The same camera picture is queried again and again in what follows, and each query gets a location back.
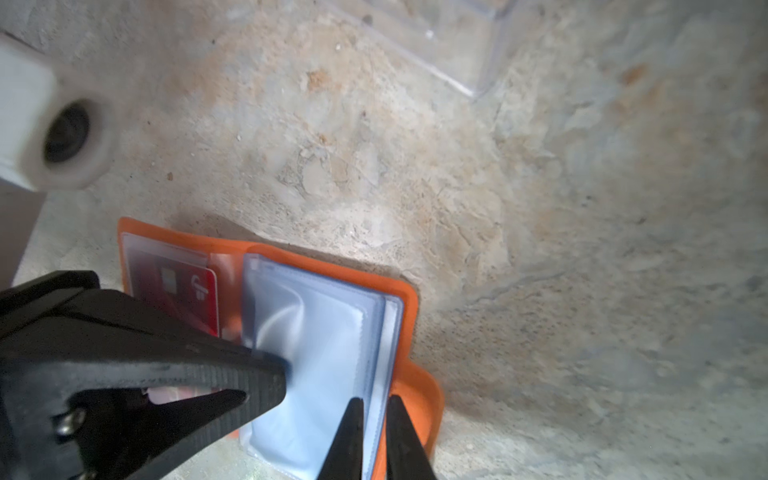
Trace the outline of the orange card holder wallet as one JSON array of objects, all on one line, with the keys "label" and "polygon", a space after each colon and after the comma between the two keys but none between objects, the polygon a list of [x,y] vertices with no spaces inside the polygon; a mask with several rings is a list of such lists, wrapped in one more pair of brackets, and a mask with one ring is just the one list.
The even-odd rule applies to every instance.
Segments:
[{"label": "orange card holder wallet", "polygon": [[410,360],[418,297],[407,283],[264,243],[181,233],[124,217],[127,259],[146,252],[206,266],[217,277],[219,336],[286,366],[287,393],[239,432],[243,447],[293,479],[314,479],[348,402],[364,402],[363,470],[386,477],[386,406],[398,395],[434,452],[444,410],[435,378]]}]

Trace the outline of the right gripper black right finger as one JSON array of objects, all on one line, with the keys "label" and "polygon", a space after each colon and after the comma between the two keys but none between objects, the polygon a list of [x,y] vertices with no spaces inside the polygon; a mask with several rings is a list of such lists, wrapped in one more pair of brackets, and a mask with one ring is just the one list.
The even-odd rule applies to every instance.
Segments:
[{"label": "right gripper black right finger", "polygon": [[392,395],[386,411],[386,478],[436,480],[404,402]]}]

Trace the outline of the clear acrylic card display stand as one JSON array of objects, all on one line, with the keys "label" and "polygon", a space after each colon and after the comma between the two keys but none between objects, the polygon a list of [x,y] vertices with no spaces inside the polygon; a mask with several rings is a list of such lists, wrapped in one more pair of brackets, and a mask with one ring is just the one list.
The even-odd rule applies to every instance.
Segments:
[{"label": "clear acrylic card display stand", "polygon": [[534,1],[337,0],[326,3],[470,98],[508,66]]}]

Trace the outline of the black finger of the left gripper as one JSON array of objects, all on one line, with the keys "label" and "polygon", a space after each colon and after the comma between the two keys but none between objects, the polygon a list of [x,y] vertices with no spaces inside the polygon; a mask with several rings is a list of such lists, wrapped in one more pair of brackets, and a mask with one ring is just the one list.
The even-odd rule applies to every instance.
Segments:
[{"label": "black finger of the left gripper", "polygon": [[104,289],[92,271],[1,294],[5,479],[159,479],[285,394],[274,356]]}]

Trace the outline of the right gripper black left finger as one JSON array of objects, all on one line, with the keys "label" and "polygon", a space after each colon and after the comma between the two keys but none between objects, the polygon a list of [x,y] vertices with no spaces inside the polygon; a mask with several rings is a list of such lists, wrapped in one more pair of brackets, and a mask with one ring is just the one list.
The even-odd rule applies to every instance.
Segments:
[{"label": "right gripper black left finger", "polygon": [[352,398],[317,476],[318,480],[360,480],[363,470],[364,402]]}]

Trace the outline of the red VIP card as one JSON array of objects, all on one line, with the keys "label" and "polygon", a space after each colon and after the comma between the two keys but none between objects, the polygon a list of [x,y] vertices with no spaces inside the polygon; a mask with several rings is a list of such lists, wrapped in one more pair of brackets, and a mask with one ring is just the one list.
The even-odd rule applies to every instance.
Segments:
[{"label": "red VIP card", "polygon": [[212,269],[146,252],[131,253],[127,267],[133,297],[219,336],[217,277]]}]

